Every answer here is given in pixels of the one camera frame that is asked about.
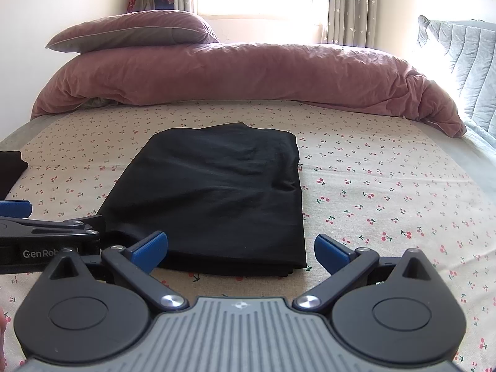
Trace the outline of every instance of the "triangular hole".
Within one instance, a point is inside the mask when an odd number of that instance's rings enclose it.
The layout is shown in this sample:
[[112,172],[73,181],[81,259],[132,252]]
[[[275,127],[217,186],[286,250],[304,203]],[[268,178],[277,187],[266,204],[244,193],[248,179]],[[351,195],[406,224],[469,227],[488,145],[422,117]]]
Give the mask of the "triangular hole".
[[73,261],[69,257],[63,258],[57,268],[51,274],[51,280],[60,280],[61,278],[77,277],[78,271],[74,267]]
[[408,262],[408,265],[403,272],[403,277],[424,281],[429,281],[431,279],[420,260],[415,257],[411,258]]

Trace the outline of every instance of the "star logo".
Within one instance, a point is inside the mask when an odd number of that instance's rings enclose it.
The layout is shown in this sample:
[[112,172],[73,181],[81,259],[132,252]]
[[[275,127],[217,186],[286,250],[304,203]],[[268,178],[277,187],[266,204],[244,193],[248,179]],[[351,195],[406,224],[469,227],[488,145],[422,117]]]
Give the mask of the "star logo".
[[247,307],[249,307],[249,306],[250,306],[249,304],[247,304],[246,302],[243,302],[243,301],[233,303],[232,305],[233,305],[235,308],[240,309],[240,310],[243,310],[244,308],[247,308]]

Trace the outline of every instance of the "pillow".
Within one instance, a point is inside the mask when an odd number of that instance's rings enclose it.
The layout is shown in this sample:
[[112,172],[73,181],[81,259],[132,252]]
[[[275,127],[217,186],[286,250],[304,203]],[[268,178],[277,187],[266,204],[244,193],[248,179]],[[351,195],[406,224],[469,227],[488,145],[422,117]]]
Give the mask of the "pillow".
[[430,21],[420,15],[418,25],[420,54],[428,51],[426,69],[419,69],[427,73],[437,67],[465,124],[496,148],[496,24]]
[[152,10],[83,22],[55,35],[47,49],[86,53],[116,47],[219,42],[203,18],[186,11]]

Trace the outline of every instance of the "gray plastic housing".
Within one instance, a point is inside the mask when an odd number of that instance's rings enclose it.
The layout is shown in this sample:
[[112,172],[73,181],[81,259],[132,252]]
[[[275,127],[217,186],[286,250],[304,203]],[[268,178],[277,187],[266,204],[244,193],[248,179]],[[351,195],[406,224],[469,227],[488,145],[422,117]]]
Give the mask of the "gray plastic housing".
[[[49,365],[31,359],[18,372],[399,370],[376,365],[349,352],[332,336],[323,317],[291,310],[283,298],[200,297],[190,309],[159,315],[138,343],[115,358],[81,366]],[[453,363],[443,362],[415,371],[459,369]]]

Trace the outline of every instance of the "cherry pattern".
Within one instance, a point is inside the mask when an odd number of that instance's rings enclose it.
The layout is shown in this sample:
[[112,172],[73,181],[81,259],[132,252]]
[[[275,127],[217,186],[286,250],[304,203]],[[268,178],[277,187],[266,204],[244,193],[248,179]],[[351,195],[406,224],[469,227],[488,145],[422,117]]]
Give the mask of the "cherry pattern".
[[[29,167],[7,199],[30,200],[34,219],[59,221],[95,214],[153,134],[237,121],[296,136],[307,268],[286,278],[157,269],[152,273],[155,278],[190,302],[198,295],[254,297],[274,292],[291,301],[328,277],[313,254],[319,233],[352,249],[368,246],[382,256],[401,256],[407,248],[418,247],[468,321],[454,361],[465,371],[492,372],[496,365],[494,204],[450,156],[406,119],[288,101],[192,101],[78,110],[56,120],[22,148]],[[6,317],[14,319],[38,275],[0,276],[0,305]],[[7,372],[24,361],[15,340],[9,322]]]

